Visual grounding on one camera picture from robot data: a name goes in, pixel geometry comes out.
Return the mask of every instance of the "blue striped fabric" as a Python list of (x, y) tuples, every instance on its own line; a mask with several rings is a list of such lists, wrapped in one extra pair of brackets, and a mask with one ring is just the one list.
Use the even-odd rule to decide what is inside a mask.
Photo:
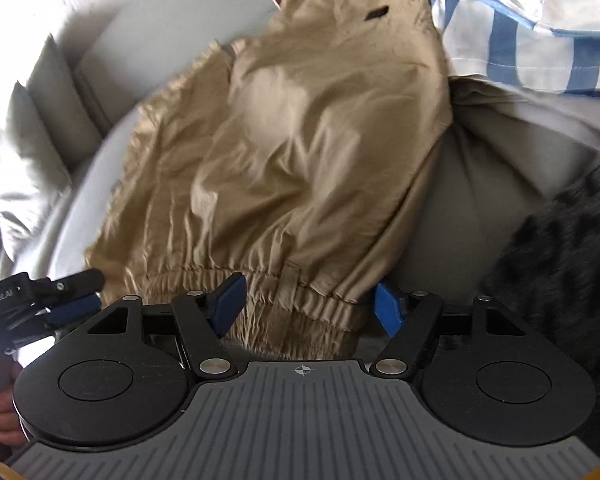
[(600, 98), (600, 0), (432, 0), (452, 76)]

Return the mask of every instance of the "gray cushion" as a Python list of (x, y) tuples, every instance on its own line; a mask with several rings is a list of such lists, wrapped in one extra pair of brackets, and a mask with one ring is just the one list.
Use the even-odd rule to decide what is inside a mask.
[(27, 91), (69, 170), (98, 150), (102, 136), (84, 109), (71, 71), (51, 36), (29, 77)]
[(12, 262), (44, 228), (71, 179), (27, 90), (13, 89), (0, 136), (0, 230)]
[(103, 133), (147, 94), (188, 66), (209, 43), (261, 30), (271, 0), (136, 0), (85, 54), (78, 89)]
[(512, 232), (543, 202), (488, 143), (454, 124), (392, 280), (403, 290), (470, 300)]

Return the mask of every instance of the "beige jacket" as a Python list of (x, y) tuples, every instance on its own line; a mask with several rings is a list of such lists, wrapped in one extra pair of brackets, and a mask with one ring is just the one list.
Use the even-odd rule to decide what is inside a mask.
[(107, 303), (168, 302), (243, 272), (232, 337), (289, 358), (347, 356), (451, 120), (429, 4), (286, 0), (267, 34), (232, 50), (212, 46), (144, 103), (88, 264)]

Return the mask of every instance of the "finger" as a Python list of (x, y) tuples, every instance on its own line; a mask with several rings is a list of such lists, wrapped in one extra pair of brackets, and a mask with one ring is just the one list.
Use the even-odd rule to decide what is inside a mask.
[(0, 413), (0, 431), (16, 431), (20, 429), (17, 413)]
[(14, 412), (13, 387), (0, 393), (0, 413)]
[(1, 431), (0, 443), (9, 447), (22, 447), (27, 443), (27, 437), (22, 430), (19, 431)]
[(22, 365), (19, 362), (14, 361), (13, 366), (11, 367), (11, 379), (15, 381), (22, 373), (22, 369)]

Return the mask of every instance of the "sofa cushion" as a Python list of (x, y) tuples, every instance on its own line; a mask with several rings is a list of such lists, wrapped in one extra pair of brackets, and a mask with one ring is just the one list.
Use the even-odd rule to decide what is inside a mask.
[(70, 171), (98, 150), (102, 137), (84, 109), (71, 71), (51, 36), (29, 77), (27, 91)]
[(16, 83), (0, 136), (0, 230), (12, 262), (44, 228), (71, 178), (27, 90)]

